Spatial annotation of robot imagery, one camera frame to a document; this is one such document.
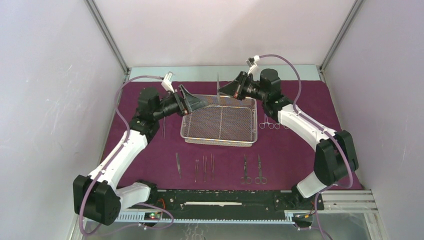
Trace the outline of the steel instrument tray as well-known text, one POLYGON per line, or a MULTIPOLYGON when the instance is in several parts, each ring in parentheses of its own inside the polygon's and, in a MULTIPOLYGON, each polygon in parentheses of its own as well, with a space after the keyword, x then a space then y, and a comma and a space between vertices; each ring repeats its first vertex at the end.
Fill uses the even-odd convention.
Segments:
POLYGON ((196 94, 208 106, 183 117, 180 136, 187 143, 251 147, 258 140, 258 108, 253 98, 196 94))

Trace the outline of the steel forceps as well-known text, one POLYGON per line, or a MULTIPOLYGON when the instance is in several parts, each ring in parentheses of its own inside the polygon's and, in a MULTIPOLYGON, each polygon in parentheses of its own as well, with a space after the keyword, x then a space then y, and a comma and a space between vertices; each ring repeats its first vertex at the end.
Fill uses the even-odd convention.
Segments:
POLYGON ((259 123, 259 128, 260 129, 265 129, 265 128, 274 129, 275 128, 275 124, 269 122, 268 116, 266 114, 264 114, 263 122, 259 123))
POLYGON ((255 183, 265 185, 268 180, 263 176, 262 161, 260 155, 257 156, 258 176, 254 179, 255 183))
POLYGON ((248 185, 252 183, 252 178, 248 176, 248 162, 247 162, 247 156, 243 156, 243 176, 240 178, 240 183, 242 185, 248 185))

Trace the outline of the steel surgical scissors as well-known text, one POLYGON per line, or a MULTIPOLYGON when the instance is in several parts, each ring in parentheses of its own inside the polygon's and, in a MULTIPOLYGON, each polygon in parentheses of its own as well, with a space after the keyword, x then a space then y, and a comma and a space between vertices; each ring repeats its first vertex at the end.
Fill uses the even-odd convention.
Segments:
POLYGON ((280 123, 275 123, 273 126, 274 126, 274 129, 280 129, 281 127, 283 127, 285 130, 289 129, 287 126, 282 125, 280 123))

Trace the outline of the grey scalpel handle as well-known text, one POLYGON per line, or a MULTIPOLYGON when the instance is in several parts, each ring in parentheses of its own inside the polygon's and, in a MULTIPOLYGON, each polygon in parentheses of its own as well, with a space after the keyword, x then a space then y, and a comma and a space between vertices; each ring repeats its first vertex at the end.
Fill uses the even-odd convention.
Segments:
POLYGON ((178 152, 175 153, 175 158, 176 158, 178 176, 179 176, 180 179, 182 179, 182 170, 181 170, 180 156, 179 156, 179 153, 178 152))

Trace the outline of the maroon surgical wrap cloth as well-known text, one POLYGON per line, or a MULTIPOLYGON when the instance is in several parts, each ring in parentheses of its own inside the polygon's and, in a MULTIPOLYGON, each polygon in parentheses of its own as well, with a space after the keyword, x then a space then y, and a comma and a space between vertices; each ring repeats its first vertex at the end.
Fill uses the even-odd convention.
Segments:
MULTIPOLYGON (((147 87, 155 87, 161 97, 165 95, 160 82, 131 82, 123 88, 118 109, 127 121, 135 113, 140 91, 147 87)), ((297 106, 321 124, 341 131, 329 89, 323 82, 302 81, 297 106)), ((162 129, 159 129, 151 143, 123 174, 119 187, 145 180, 157 184, 159 189, 290 190, 314 169, 314 150, 290 129, 259 128, 257 141, 251 147, 236 147, 187 143, 180 135, 181 123, 182 117, 177 114, 165 118, 165 139, 162 139, 162 129), (179 178, 176 153, 180 158, 182 179, 179 178), (215 158, 214 180, 211 154, 215 158), (244 155, 247 157, 248 176, 253 178, 251 184, 241 184, 244 155), (255 184, 258 155, 261 158, 262 174, 267 178, 266 184, 255 184), (208 156, 206 182, 203 179, 203 156, 208 156), (196 159, 199 159, 197 182, 196 159)), ((115 115, 101 160, 115 148, 124 130, 124 123, 115 115)))

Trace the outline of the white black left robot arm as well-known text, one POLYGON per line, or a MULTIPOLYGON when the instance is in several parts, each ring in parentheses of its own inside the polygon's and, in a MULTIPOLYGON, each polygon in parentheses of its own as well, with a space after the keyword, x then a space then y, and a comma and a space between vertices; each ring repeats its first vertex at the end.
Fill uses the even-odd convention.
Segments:
POLYGON ((158 194, 142 182, 118 188, 118 184, 133 160, 152 141, 160 128, 160 120, 181 117, 208 106, 208 102, 191 94, 183 85, 168 90, 160 97, 155 87, 141 90, 135 114, 125 124, 126 130, 105 160, 87 176, 78 175, 72 184, 74 211, 79 221, 84 218, 102 225, 111 225, 120 211, 141 203, 153 208, 158 194))

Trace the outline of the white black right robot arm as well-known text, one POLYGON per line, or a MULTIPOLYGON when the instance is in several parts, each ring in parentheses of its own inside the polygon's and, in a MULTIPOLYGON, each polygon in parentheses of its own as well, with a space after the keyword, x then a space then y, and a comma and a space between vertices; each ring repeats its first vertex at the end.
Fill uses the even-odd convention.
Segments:
POLYGON ((292 189, 290 201, 295 208, 304 209, 312 196, 338 185, 343 178, 349 179, 347 188, 352 187, 353 173, 359 167, 352 135, 346 130, 326 127, 297 107, 282 93, 276 70, 263 70, 258 81, 241 71, 218 91, 237 100, 249 97, 261 101, 268 117, 288 127, 314 150, 313 171, 292 189))

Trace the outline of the right corner aluminium post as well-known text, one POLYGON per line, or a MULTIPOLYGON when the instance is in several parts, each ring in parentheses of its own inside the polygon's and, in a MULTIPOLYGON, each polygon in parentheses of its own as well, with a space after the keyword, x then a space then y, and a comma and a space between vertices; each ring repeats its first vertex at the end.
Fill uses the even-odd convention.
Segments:
POLYGON ((358 15, 359 11, 361 10, 365 2, 366 2, 365 0, 355 0, 353 2, 352 7, 350 8, 345 20, 343 21, 321 65, 319 66, 319 69, 322 73, 325 72, 326 68, 330 64, 332 58, 334 57, 336 51, 338 50, 340 44, 342 43, 344 37, 348 33, 349 28, 351 27, 352 23, 354 22, 356 16, 358 15))

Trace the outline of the corner aluminium post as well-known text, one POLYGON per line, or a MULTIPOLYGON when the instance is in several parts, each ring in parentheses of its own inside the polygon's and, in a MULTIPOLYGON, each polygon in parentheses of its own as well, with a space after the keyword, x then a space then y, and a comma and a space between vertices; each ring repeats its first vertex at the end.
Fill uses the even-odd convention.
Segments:
POLYGON ((352 7, 350 8, 345 20, 343 21, 321 65, 319 66, 319 69, 322 73, 325 72, 326 68, 330 64, 332 58, 334 57, 336 51, 338 50, 340 44, 342 43, 344 37, 348 33, 349 28, 351 27, 352 23, 354 22, 356 16, 358 15, 359 11, 361 10, 365 2, 366 2, 365 0, 355 0, 353 2, 352 7))
POLYGON ((124 57, 119 50, 119 47, 96 3, 95 0, 84 0, 88 10, 90 11, 94 21, 96 22, 97 26, 99 27, 99 30, 101 34, 103 35, 107 45, 111 49, 114 57, 116 58, 120 68, 123 70, 125 75, 128 75, 130 72, 130 68, 128 67, 126 61, 124 60, 124 57))

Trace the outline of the left corner aluminium post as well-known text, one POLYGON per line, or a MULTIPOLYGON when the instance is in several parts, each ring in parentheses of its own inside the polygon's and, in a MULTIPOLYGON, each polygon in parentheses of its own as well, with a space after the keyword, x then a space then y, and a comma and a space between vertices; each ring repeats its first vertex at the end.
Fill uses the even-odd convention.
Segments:
POLYGON ((119 47, 96 3, 95 0, 84 0, 88 10, 90 11, 94 21, 96 22, 97 26, 99 27, 99 30, 101 34, 103 35, 107 45, 111 49, 114 57, 116 58, 120 68, 123 70, 125 75, 128 75, 130 72, 130 68, 128 67, 126 61, 124 60, 124 57, 119 50, 119 47))

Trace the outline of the aluminium frame rail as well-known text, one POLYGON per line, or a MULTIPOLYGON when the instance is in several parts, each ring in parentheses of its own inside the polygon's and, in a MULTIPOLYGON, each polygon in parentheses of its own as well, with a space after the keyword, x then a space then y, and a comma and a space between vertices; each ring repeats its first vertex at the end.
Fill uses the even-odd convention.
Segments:
POLYGON ((282 190, 151 190, 147 204, 159 205, 175 213, 186 213, 189 206, 242 206, 258 210, 306 211, 375 211, 377 205, 367 190, 327 190, 319 196, 301 198, 282 190))

